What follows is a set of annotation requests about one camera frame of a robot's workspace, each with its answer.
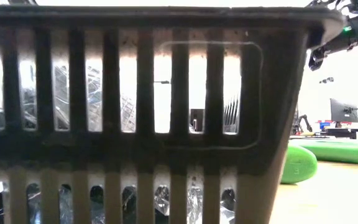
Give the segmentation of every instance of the green foam roll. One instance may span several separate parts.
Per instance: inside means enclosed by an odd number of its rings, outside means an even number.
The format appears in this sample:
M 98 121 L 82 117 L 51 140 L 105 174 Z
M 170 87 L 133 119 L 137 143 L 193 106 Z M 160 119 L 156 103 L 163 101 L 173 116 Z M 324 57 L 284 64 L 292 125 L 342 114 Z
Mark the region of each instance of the green foam roll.
M 293 139 L 290 142 L 307 148 L 317 160 L 358 164 L 358 140 L 355 139 Z
M 317 171 L 317 158 L 309 150 L 294 144 L 288 144 L 282 184 L 294 184 L 307 180 Z

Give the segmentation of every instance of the computer monitor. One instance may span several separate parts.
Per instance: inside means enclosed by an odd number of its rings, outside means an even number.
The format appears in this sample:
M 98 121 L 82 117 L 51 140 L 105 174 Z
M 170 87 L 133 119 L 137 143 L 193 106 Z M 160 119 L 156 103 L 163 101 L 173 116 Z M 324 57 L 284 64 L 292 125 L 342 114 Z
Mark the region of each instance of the computer monitor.
M 331 120 L 339 122 L 358 122 L 357 106 L 342 103 L 335 99 L 331 100 Z

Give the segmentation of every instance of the plastic basket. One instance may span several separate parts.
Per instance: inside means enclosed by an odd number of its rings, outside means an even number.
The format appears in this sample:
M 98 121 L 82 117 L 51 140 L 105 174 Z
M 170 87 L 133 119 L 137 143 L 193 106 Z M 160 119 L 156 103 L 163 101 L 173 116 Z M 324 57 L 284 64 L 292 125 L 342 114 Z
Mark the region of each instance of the plastic basket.
M 193 7 L 0 7 L 4 67 L 4 116 L 0 129 L 0 180 L 9 184 L 10 222 L 27 223 L 26 186 L 42 189 L 42 223 L 59 223 L 58 186 L 73 191 L 73 223 L 90 223 L 90 186 L 104 189 L 106 223 L 122 223 L 121 191 L 126 176 L 137 182 L 137 222 L 154 223 L 154 188 L 159 167 L 168 167 L 170 223 L 186 223 L 188 167 L 201 167 L 203 223 L 219 223 L 219 198 L 226 183 L 236 192 L 236 223 L 268 223 L 307 48 L 335 37 L 344 25 L 327 9 Z M 18 72 L 21 29 L 34 34 L 37 129 L 22 128 Z M 51 33 L 68 34 L 70 130 L 56 131 L 52 100 Z M 156 30 L 169 35 L 157 35 Z M 86 122 L 85 32 L 102 34 L 103 130 Z M 120 123 L 120 35 L 135 39 L 136 131 Z M 189 133 L 190 34 L 207 46 L 203 134 Z M 154 51 L 173 43 L 170 132 L 154 131 Z M 241 56 L 238 133 L 223 133 L 223 58 L 226 44 Z M 126 172 L 127 166 L 135 167 Z M 225 175 L 233 170 L 233 182 Z

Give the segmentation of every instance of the table surface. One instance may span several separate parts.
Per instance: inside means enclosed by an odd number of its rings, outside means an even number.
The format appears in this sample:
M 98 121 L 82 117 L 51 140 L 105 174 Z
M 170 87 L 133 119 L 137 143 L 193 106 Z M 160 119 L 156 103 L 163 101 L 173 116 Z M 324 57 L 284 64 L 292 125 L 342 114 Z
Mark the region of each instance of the table surface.
M 358 165 L 319 162 L 314 177 L 280 185 L 270 224 L 358 223 Z

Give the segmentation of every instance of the green foam block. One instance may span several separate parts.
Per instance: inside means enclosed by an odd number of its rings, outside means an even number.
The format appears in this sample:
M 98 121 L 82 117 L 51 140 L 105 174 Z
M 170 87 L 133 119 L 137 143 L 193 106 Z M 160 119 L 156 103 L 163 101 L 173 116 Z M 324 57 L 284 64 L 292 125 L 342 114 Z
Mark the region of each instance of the green foam block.
M 316 155 L 317 160 L 358 164 L 358 140 L 355 139 L 293 139 Z
M 307 180 L 317 171 L 317 158 L 309 150 L 296 144 L 288 144 L 282 184 L 294 184 Z

